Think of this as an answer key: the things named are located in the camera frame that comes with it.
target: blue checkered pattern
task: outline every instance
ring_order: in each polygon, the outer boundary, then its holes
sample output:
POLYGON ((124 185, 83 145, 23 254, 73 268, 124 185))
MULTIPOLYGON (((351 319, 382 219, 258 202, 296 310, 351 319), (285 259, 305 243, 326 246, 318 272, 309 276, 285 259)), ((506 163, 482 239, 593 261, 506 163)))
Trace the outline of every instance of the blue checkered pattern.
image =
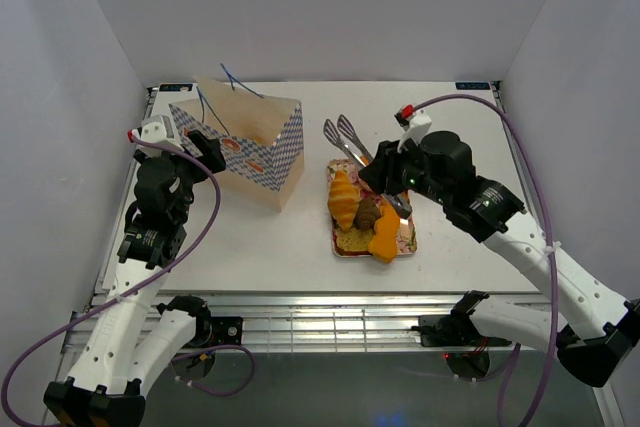
POLYGON ((302 105, 298 104, 273 147, 273 175, 278 190, 286 182, 291 166, 303 148, 302 105))
POLYGON ((221 140, 222 153, 227 162, 227 170, 242 175, 249 180, 275 192, 285 183, 289 170, 297 155, 302 151, 302 107, 298 105, 285 124, 275 145, 265 147, 257 142, 242 137, 221 133, 208 125, 200 123, 177 106, 169 105, 171 115, 180 133, 180 140, 187 151, 195 156, 200 155, 196 146, 184 135, 185 130, 199 130, 208 138, 221 140), (240 150, 234 152, 225 145, 224 139, 238 144, 240 150), (249 162, 260 165, 264 172, 259 172, 249 162))

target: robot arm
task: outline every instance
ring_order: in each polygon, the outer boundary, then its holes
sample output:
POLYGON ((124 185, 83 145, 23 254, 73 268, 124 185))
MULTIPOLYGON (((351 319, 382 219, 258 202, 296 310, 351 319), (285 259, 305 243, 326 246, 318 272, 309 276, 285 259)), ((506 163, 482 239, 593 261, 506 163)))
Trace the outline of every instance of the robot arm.
MULTIPOLYGON (((496 252, 550 298, 544 232, 504 185, 476 174, 470 147, 453 132, 429 133, 431 119, 410 106, 396 114, 399 141, 381 142, 360 178, 379 194, 413 190, 442 205, 449 221, 496 252)), ((640 300, 629 302, 554 249, 559 310, 568 322, 557 340, 558 359, 581 381, 600 387, 640 339, 640 300)), ((469 292, 451 314, 425 328, 444 345, 500 337, 546 352, 550 314, 469 292)))
MULTIPOLYGON (((146 120, 130 136, 182 149, 164 116, 146 120)), ((225 169, 218 140, 188 134, 213 173, 225 169)), ((211 313, 197 297, 181 296, 168 306, 154 330, 140 343, 140 332, 166 276, 131 295, 121 296, 169 265, 186 237, 184 223, 193 202, 193 185, 206 175, 182 157, 141 148, 134 187, 136 201, 125 215, 125 236, 107 300, 117 299, 98 318, 89 342, 63 383, 51 382, 45 404, 62 425, 135 427, 142 420, 145 397, 172 357, 185 345, 209 347, 211 313)))

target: white wall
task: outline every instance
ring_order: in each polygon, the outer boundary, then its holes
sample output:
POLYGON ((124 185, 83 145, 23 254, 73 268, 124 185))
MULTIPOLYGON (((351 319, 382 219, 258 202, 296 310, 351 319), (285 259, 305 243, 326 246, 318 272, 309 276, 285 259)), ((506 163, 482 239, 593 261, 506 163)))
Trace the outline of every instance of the white wall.
POLYGON ((98 0, 142 82, 502 78, 544 0, 98 0))
MULTIPOLYGON (((145 91, 96 0, 0 0, 0 372, 68 322, 105 254, 145 91)), ((62 337, 12 383, 40 422, 62 337)), ((0 425, 9 421, 0 413, 0 425)))
MULTIPOLYGON (((592 274, 640 297, 640 0, 547 0, 505 78, 558 237, 592 274)), ((640 348, 615 375, 640 425, 640 348)))

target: cable tie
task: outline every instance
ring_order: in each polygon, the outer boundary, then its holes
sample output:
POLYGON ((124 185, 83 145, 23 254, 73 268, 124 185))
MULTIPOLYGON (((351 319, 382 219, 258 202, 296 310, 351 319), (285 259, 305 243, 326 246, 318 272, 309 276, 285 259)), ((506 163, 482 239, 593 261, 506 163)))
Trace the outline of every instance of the cable tie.
POLYGON ((544 252, 545 257, 549 257, 549 254, 553 252, 554 254, 558 251, 558 249, 562 246, 562 242, 556 241, 553 243, 553 246, 547 245, 542 251, 544 252))

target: red cap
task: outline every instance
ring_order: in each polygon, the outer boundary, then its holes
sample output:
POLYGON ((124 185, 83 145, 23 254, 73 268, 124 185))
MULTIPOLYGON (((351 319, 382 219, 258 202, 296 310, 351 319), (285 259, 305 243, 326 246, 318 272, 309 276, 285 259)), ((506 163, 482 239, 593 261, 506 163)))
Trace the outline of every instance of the red cap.
POLYGON ((404 107, 400 115, 402 115, 403 119, 407 119, 409 118, 409 116, 413 115, 413 105, 409 104, 406 107, 404 107))

